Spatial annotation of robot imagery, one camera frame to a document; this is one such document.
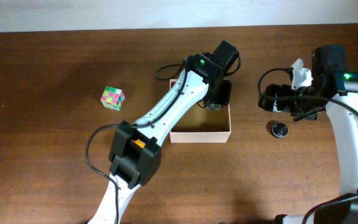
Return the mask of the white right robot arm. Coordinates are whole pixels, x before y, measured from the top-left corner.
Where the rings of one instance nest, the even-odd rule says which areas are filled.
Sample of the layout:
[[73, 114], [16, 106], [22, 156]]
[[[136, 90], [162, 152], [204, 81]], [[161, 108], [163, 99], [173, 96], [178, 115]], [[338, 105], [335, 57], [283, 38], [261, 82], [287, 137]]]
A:
[[334, 131], [340, 167], [339, 196], [304, 215], [277, 215], [275, 223], [358, 223], [358, 72], [346, 66], [343, 46], [325, 45], [312, 52], [312, 68], [298, 59], [288, 73], [291, 85], [271, 84], [259, 91], [259, 107], [287, 112], [294, 121], [326, 112]]

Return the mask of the black round fan wheel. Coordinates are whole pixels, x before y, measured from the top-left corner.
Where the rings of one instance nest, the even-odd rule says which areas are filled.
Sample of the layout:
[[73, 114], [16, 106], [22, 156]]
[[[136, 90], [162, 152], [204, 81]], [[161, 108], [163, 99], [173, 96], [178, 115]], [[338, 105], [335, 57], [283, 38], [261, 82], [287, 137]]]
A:
[[284, 123], [275, 123], [272, 126], [272, 135], [276, 138], [285, 138], [288, 135], [288, 126]]

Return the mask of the pink cardboard box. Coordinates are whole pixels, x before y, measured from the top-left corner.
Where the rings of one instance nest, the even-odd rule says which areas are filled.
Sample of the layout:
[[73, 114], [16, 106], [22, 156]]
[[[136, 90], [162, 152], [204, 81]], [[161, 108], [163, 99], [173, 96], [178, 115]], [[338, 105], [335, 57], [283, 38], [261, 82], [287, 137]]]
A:
[[230, 105], [213, 110], [195, 104], [169, 132], [171, 143], [225, 143], [230, 135]]

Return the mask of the multicoloured puzzle cube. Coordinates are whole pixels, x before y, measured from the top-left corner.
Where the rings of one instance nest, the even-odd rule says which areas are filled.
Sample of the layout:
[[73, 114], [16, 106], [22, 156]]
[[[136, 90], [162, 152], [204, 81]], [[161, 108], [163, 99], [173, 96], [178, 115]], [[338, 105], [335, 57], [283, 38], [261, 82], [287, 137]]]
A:
[[100, 98], [105, 108], [120, 111], [125, 100], [124, 92], [121, 89], [106, 86]]

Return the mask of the orange toy animal figure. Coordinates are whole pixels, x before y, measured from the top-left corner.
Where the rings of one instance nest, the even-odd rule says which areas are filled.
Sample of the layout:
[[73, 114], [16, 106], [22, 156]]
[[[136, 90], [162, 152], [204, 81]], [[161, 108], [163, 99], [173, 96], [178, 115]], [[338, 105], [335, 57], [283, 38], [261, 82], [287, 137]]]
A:
[[141, 141], [140, 139], [132, 140], [132, 142], [142, 149], [145, 147], [145, 142]]

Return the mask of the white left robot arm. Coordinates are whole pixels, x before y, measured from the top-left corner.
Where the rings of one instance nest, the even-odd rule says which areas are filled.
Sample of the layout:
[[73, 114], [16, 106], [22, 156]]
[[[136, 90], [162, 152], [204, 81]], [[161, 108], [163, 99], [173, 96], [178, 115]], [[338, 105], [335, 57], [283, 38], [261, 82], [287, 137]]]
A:
[[122, 121], [95, 130], [115, 130], [108, 156], [109, 174], [94, 165], [90, 168], [108, 180], [104, 197], [90, 223], [119, 223], [134, 193], [155, 175], [161, 163], [161, 148], [172, 128], [199, 102], [203, 107], [219, 110], [228, 105], [231, 91], [227, 77], [234, 63], [240, 63], [239, 51], [222, 41], [212, 53], [204, 52], [184, 58], [177, 71], [176, 84], [143, 117], [133, 124]]

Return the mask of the red grey toy truck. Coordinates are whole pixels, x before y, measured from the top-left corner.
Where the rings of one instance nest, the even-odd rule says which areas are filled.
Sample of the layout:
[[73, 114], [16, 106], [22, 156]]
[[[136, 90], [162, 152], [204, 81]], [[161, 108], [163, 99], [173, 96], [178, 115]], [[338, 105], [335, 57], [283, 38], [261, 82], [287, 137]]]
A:
[[204, 107], [209, 110], [220, 110], [223, 108], [223, 105], [221, 105], [215, 101], [205, 101]]

